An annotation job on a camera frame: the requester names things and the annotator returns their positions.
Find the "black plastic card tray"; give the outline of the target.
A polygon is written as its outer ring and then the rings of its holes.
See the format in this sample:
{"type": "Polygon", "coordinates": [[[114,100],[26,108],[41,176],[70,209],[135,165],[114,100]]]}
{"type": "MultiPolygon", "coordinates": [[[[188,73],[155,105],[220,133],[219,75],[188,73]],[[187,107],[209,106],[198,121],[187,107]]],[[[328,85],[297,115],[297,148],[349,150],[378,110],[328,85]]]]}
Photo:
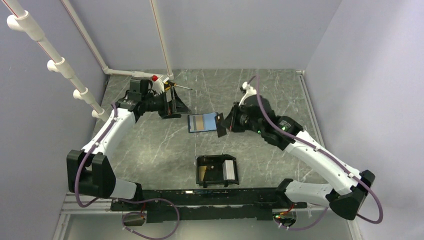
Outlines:
{"type": "Polygon", "coordinates": [[[207,188],[209,186],[224,186],[239,185],[239,175],[237,167],[236,157],[229,154],[217,154],[217,155],[198,155],[195,157],[195,182],[197,185],[207,188]],[[235,169],[235,180],[224,180],[223,178],[223,162],[225,160],[234,161],[235,169]],[[200,166],[211,166],[213,169],[209,172],[207,181],[199,181],[199,170],[200,166]]]}

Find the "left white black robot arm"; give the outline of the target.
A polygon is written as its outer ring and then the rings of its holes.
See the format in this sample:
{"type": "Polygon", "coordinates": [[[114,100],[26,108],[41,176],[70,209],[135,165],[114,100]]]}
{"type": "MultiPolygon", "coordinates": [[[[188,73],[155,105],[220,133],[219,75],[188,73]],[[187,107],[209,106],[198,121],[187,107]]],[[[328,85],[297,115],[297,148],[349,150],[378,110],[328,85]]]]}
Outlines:
{"type": "Polygon", "coordinates": [[[139,209],[144,203],[141,184],[116,177],[110,158],[128,130],[145,113],[158,113],[162,119],[191,113],[176,92],[178,86],[156,75],[132,78],[124,96],[112,103],[112,112],[100,131],[80,150],[68,153],[69,191],[76,197],[124,199],[129,209],[139,209]]]}

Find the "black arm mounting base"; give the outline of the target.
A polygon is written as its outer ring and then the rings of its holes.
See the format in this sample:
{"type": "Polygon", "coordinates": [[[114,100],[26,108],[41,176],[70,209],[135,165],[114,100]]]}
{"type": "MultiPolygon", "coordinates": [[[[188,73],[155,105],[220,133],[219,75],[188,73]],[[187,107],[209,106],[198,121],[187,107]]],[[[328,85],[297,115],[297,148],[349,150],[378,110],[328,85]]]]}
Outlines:
{"type": "Polygon", "coordinates": [[[270,221],[279,210],[307,207],[277,194],[274,187],[144,190],[147,203],[113,200],[113,212],[146,212],[147,223],[176,220],[256,219],[270,221]]]}

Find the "blue leather card holder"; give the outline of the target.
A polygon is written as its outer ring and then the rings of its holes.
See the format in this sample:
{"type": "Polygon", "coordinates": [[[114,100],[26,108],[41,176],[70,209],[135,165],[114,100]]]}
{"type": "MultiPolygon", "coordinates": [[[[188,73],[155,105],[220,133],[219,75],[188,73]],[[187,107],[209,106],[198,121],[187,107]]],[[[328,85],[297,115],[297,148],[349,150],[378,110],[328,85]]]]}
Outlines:
{"type": "Polygon", "coordinates": [[[216,131],[215,117],[217,112],[190,114],[187,116],[187,125],[189,133],[201,133],[216,131]]]}

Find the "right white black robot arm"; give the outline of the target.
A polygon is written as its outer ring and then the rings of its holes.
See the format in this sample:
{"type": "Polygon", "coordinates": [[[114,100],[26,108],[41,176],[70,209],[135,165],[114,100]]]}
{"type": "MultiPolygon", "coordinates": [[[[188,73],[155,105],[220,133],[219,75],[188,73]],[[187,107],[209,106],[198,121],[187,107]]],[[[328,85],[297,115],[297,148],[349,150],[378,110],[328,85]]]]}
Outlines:
{"type": "Polygon", "coordinates": [[[375,175],[359,171],[337,159],[318,144],[293,118],[276,115],[267,99],[258,103],[249,96],[245,104],[234,102],[229,114],[215,117],[218,136],[227,131],[259,134],[266,143],[285,151],[321,175],[326,184],[305,183],[285,178],[276,188],[275,200],[287,208],[294,203],[310,203],[330,208],[339,217],[354,220],[366,199],[375,175]]]}

